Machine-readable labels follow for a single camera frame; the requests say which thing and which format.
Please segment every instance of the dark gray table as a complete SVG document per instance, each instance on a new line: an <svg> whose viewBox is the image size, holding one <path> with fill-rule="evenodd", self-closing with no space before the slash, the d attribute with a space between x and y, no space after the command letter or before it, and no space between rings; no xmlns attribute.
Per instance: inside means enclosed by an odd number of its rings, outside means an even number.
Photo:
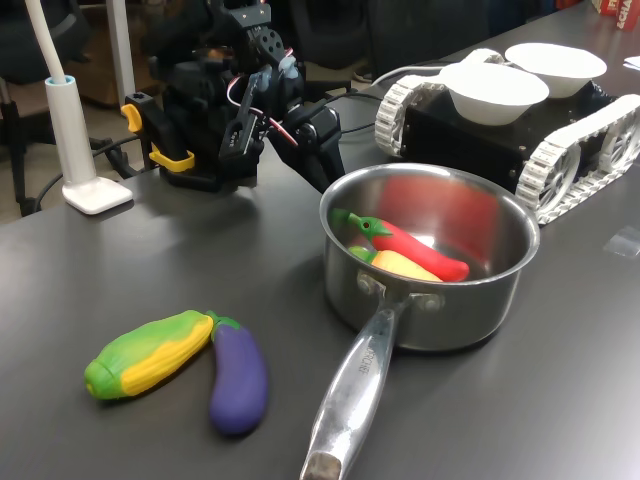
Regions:
<svg viewBox="0 0 640 480"><path fill-rule="evenodd" d="M613 93L640 92L640 73L618 61L640 53L628 46L638 32L609 23L579 7L489 44L586 46L610 61L602 83ZM591 48L598 29L609 33ZM375 113L361 100L338 107L346 128ZM386 160L370 132L342 152L349 170ZM323 299L319 195L272 151L259 186L232 195L155 174L127 185L132 208L87 218L60 207L0 228L0 479L298 478L353 339ZM543 230L510 318L484 348L397 352L350 478L638 478L640 265L603 251L625 225L640 227L638 185L634 167ZM191 308L235 317L264 349L268 416L245 439L207 423L210 349L134 401L105 407L84 390L84 367L107 342Z"/></svg>

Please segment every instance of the red wire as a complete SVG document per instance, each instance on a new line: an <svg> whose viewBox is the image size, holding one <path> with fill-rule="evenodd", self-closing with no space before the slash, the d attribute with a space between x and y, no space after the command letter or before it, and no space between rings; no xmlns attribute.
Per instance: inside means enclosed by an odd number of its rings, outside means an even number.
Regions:
<svg viewBox="0 0 640 480"><path fill-rule="evenodd" d="M231 98L231 90L233 89L233 87L235 86L236 83L238 83L238 80L240 80L240 77L234 77L230 82L229 82L229 86L227 87L227 100L229 100L229 103L231 103L232 105L235 105L236 107L239 107L240 104L236 101L234 101ZM259 110L257 108L254 107L250 107L249 110L251 110L252 112L257 113L258 115L263 115L264 116L264 112L262 110ZM287 132L287 130L280 125L278 122L276 122L273 118L268 117L269 118L269 123L271 124L271 126L273 126L273 128L275 128L291 145L293 145L294 147L298 146L298 142L296 142L296 139L293 138L291 136L291 134L289 132Z"/></svg>

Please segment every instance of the saucepan rim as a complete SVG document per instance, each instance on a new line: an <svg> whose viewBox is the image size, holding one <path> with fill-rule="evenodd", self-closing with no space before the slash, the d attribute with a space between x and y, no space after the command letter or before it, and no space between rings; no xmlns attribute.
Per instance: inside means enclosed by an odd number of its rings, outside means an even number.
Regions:
<svg viewBox="0 0 640 480"><path fill-rule="evenodd" d="M476 183L486 187L488 190L492 191L496 194L497 197L502 196L505 201L507 201L514 210L519 212L523 218L526 220L526 230L529 234L530 245L527 250L527 253L520 259L520 261L515 264L513 267L505 270L504 272L500 272L491 277L482 278L479 280L468 280L463 282L429 282L426 280L417 280L408 277L403 277L401 275L396 275L394 273L385 272L384 270L380 270L379 268L373 267L366 263L364 260L358 258L353 255L349 250L340 242L336 236L333 234L331 227L329 226L329 202L336 195L336 192L344 188L345 184L350 183L354 179L369 175L371 172L377 172L380 170L390 170L392 172L402 173L404 172L426 172L432 174L437 177L450 177L452 174L457 177L463 177L470 180L472 183ZM455 168L448 167L440 167L436 165L428 165L423 163L388 163L384 165L375 165L372 167L366 167L359 170L355 170L338 180L336 180L322 195L320 199L320 221L322 222L322 227L324 228L325 233L331 239L331 241L336 244L344 253L349 255L353 260L358 262L362 267L366 270L371 270L378 272L382 275L387 275L396 280L402 280L405 282L413 282L418 284L425 284L429 286L456 286L456 285L481 285L485 283L495 282L502 278L513 275L514 273L521 270L527 263L531 261L531 259L535 256L538 251L538 247L540 246L540 227L538 226L538 222L536 221L533 213L525 208L523 205L518 202L516 197L509 192L508 190L502 188L500 185L497 185L485 178L479 177L478 175L474 175L472 173L463 172L462 170L456 170Z"/></svg>

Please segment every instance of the stainless steel saucepan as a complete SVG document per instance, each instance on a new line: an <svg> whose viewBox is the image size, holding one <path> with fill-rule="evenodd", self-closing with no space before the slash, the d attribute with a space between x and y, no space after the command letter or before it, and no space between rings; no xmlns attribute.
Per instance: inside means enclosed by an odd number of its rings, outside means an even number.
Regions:
<svg viewBox="0 0 640 480"><path fill-rule="evenodd" d="M368 246L344 212L386 220L469 264L464 282L387 273L352 255ZM515 197L483 178L422 164L358 170L320 202L327 234L325 288L338 315L360 330L318 411L301 480L341 480L373 420L394 344L456 350L489 338L504 320L540 231Z"/></svg>

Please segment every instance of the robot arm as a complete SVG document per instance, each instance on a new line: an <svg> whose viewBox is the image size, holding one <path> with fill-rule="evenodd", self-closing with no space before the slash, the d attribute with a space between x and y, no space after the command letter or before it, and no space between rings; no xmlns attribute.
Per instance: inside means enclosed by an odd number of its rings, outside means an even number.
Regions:
<svg viewBox="0 0 640 480"><path fill-rule="evenodd" d="M265 135L318 191L344 175L338 115L325 102L304 106L304 76L270 20L257 0L188 0L144 39L152 75L167 83L163 109L137 93L125 114L140 117L172 183L215 191L255 176Z"/></svg>

